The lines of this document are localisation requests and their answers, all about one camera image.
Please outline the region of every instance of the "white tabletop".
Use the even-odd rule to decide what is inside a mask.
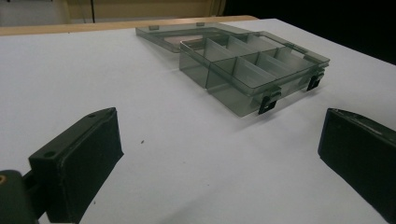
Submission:
[[[125,155],[81,223],[379,224],[318,156],[326,110],[396,130],[396,66],[278,20],[267,31],[330,59],[319,86],[238,118],[134,29],[0,37],[0,170],[91,112],[115,106]],[[40,223],[49,223],[47,216]]]

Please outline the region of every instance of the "gray plastic case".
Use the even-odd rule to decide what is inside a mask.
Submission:
[[[179,52],[180,71],[239,117],[265,113],[281,98],[314,89],[330,61],[276,35],[221,23],[155,26],[136,33]]]

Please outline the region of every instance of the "screw hole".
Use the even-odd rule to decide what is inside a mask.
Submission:
[[[49,157],[53,157],[54,155],[55,155],[55,152],[49,151],[49,152],[47,152],[46,154],[44,154],[44,157],[45,157],[45,158],[49,158]]]
[[[0,175],[0,185],[6,182],[7,178],[5,175]]]

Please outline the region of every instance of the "dark background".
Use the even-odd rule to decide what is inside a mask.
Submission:
[[[391,1],[304,4],[301,1],[227,0],[223,15],[278,19],[396,65],[396,9]]]

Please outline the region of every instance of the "wooden surface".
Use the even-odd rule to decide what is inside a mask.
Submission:
[[[117,21],[117,22],[100,22],[100,23],[83,23],[83,24],[61,24],[45,26],[17,26],[17,27],[0,27],[0,35],[38,35],[38,34],[59,34],[75,33],[86,31],[117,30],[128,29],[149,25],[168,25],[194,22],[224,22],[224,21],[253,21],[257,18],[252,16],[229,16],[229,17],[203,17],[187,18],[172,20],[155,20],[155,21]]]
[[[91,18],[87,0],[64,0],[70,19]],[[220,0],[95,0],[96,19],[140,18],[139,20],[220,16],[225,1]]]

